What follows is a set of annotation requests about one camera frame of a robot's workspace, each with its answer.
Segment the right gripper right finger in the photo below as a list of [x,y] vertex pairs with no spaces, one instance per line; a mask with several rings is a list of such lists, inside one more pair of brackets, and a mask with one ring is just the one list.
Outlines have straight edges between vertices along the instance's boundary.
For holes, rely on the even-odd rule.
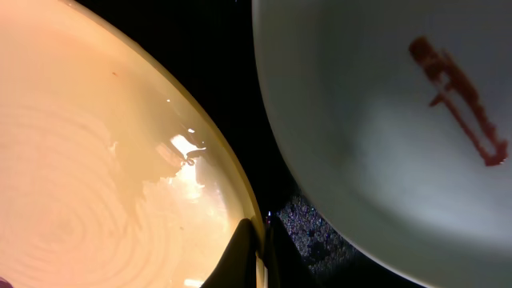
[[276,215],[266,219],[264,264],[269,288],[314,288],[316,280],[302,261],[291,236]]

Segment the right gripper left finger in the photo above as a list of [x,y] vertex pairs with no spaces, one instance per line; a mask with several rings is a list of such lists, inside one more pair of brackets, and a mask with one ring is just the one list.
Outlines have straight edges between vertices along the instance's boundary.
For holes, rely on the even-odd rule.
[[242,219],[213,272],[201,288],[256,288],[258,239],[253,224]]

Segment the yellow plate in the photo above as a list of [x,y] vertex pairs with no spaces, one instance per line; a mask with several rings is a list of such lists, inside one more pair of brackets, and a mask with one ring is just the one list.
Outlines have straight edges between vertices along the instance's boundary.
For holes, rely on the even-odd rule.
[[1,284],[266,284],[264,224],[188,91],[73,1],[1,4]]

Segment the mint green plate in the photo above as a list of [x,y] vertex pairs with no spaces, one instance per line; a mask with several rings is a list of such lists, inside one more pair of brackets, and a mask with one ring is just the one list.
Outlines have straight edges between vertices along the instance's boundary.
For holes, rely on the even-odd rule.
[[510,0],[252,8],[274,136],[332,227],[423,285],[510,286]]

